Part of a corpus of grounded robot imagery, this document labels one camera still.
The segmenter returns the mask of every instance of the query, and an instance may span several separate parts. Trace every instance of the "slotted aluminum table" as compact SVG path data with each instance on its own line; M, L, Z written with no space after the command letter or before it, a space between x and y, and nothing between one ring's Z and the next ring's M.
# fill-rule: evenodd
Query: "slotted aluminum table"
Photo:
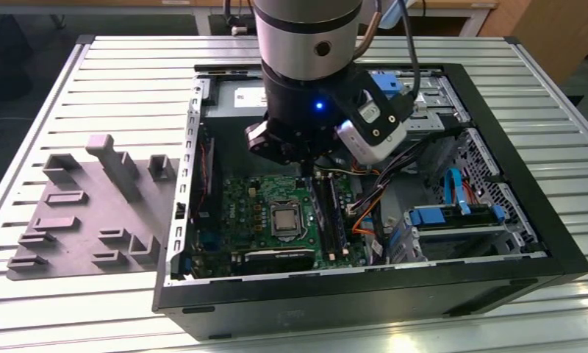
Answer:
M524 48L500 38L417 38L421 62L461 63L588 256L588 123ZM0 349L93 352L588 352L588 275L485 315L197 344L150 312L154 272L10 282L6 260L44 189L52 153L90 160L92 132L133 159L174 156L198 63L259 63L253 39L97 37L74 47L0 184ZM403 39L377 38L369 63L405 63Z

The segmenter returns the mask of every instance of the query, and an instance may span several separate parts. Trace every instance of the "expansion slot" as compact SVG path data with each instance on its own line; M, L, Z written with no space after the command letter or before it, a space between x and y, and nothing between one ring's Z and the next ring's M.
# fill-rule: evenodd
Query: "expansion slot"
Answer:
M335 189L333 178L320 176L308 181L309 195L316 211L317 224L320 226L320 245L323 253L329 260L336 256L347 256L347 240L344 231L343 212L340 210L339 196Z

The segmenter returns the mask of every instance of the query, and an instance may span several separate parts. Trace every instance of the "label sticker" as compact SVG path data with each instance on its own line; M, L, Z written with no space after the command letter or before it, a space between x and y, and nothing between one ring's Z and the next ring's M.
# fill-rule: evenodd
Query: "label sticker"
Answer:
M376 241L376 239L372 241L371 247L372 247L372 251L376 252L376 254L379 256L381 256L381 254L383 254L383 246L381 246L381 244L379 244L379 241Z
M161 0L162 5L189 5L189 0Z
M241 87L235 90L235 107L267 107L265 89L263 87Z
M493 6L495 4L485 4L483 2L471 5L471 7L493 7Z

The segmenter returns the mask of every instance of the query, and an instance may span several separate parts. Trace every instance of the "floor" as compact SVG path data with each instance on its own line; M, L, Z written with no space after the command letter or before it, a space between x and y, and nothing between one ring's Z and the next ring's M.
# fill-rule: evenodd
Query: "floor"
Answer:
M25 65L33 89L16 101L0 102L0 180L32 123L25 119L33 119L38 112L78 35L197 34L188 15L66 16L62 30L54 29L48 16L17 16L17 21L34 50ZM561 88L568 95L584 95L579 110L588 119L588 60Z
M197 35L190 15L65 16L62 30L49 16L16 19L34 51L25 64L33 88L25 97L0 102L0 181L80 35Z

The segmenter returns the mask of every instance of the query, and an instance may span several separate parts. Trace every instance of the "metallic cylinder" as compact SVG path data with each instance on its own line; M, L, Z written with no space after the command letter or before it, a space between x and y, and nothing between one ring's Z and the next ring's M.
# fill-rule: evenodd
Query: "metallic cylinder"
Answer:
M312 81L353 59L361 0L256 0L261 59L289 79Z

